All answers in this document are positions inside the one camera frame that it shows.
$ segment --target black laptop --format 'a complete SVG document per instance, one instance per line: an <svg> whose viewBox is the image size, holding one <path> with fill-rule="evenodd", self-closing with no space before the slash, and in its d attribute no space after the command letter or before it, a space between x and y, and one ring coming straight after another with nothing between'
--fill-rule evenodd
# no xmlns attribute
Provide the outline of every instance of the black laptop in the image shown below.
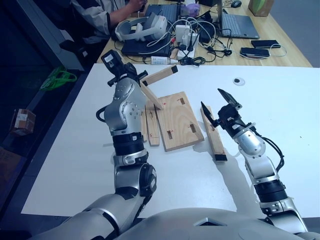
<svg viewBox="0 0 320 240"><path fill-rule="evenodd" d="M249 16L223 12L223 0L218 0L218 22L223 37L259 39L259 34Z"/></svg>
<svg viewBox="0 0 320 240"><path fill-rule="evenodd" d="M145 12L145 16L149 17L151 13L155 13L156 15L164 16L169 22L174 23L179 17L179 9L177 4L150 4ZM147 47L148 41L137 41L135 39L126 40L124 42L123 48L121 52L124 55L129 56L159 56L159 57L169 57L171 54L170 44L166 45L171 39L170 34L167 34L164 39L159 41L157 44Z"/></svg>

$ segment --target wooden plank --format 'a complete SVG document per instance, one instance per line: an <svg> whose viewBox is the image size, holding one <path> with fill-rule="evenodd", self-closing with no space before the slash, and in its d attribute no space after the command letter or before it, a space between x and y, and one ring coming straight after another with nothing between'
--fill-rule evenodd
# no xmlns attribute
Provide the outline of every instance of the wooden plank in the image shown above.
<svg viewBox="0 0 320 240"><path fill-rule="evenodd" d="M143 136L143 142L147 141L148 131L147 131L147 119L146 119L146 111L142 111L141 113L141 133Z"/></svg>
<svg viewBox="0 0 320 240"><path fill-rule="evenodd" d="M164 109L157 96L140 80L141 91L150 99L151 102L160 110Z"/></svg>
<svg viewBox="0 0 320 240"><path fill-rule="evenodd" d="M214 119L210 106L206 106L206 107L209 109L212 119ZM209 122L209 120L205 116L205 113L202 107L200 108L200 111L201 111L201 115L205 125L206 134L208 135L208 139L209 139L215 160L227 161L228 159L227 159L225 149L222 144L218 129L214 128L214 126L212 126L212 124Z"/></svg>
<svg viewBox="0 0 320 240"><path fill-rule="evenodd" d="M150 146L155 147L160 145L160 134L156 115L156 109L153 102L147 101L145 105L146 123L148 128L148 139Z"/></svg>
<svg viewBox="0 0 320 240"><path fill-rule="evenodd" d="M163 110L156 114L166 152L194 145L204 140L186 94L182 91L160 97Z"/></svg>
<svg viewBox="0 0 320 240"><path fill-rule="evenodd" d="M176 72L178 72L178 68L177 68L177 65L174 64L174 65L166 67L165 69L162 69L154 74L145 76L143 79L141 79L141 81L146 86L148 86L148 85L153 84L161 79L169 77L170 75L175 74Z"/></svg>

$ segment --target white table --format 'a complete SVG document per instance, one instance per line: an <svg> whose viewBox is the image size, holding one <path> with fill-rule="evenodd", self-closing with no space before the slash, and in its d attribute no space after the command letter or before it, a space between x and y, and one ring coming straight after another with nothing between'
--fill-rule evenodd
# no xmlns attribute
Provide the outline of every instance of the white table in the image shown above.
<svg viewBox="0 0 320 240"><path fill-rule="evenodd" d="M138 73L166 66L135 65ZM157 190L141 213L185 208L220 208L263 218L244 158L229 135L219 128L228 161L215 163L200 113L200 101L214 115L226 105L221 88L242 104L245 123L255 122L285 155L279 175L302 217L320 216L320 71L318 68L268 66L178 66L178 73L150 85L158 97L185 91L205 141L165 152L150 147L148 162L157 171ZM73 216L97 198L114 193L114 148L108 127L96 111L112 100L113 76L95 64L51 147L21 213ZM244 86L233 83L243 78ZM279 156L267 155L276 166Z"/></svg>

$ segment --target round black object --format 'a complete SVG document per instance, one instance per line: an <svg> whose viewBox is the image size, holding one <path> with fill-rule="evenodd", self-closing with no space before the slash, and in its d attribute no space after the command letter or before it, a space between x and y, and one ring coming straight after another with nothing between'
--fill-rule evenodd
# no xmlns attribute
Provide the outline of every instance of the round black object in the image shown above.
<svg viewBox="0 0 320 240"><path fill-rule="evenodd" d="M142 166L139 176L140 196L151 196L157 189L157 174L155 168L146 163Z"/></svg>
<svg viewBox="0 0 320 240"><path fill-rule="evenodd" d="M288 198L285 186L280 180L273 180L254 185L256 194L262 203L280 201Z"/></svg>
<svg viewBox="0 0 320 240"><path fill-rule="evenodd" d="M134 154L145 149L141 132L113 136L112 140L117 156Z"/></svg>

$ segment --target white charger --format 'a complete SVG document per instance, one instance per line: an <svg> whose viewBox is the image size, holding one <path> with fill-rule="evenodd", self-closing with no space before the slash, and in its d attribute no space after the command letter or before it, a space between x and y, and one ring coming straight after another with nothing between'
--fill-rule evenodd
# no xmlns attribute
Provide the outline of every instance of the white charger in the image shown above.
<svg viewBox="0 0 320 240"><path fill-rule="evenodd" d="M190 32L190 25L176 25L175 26L175 40L177 43L182 42L182 38L185 33Z"/></svg>

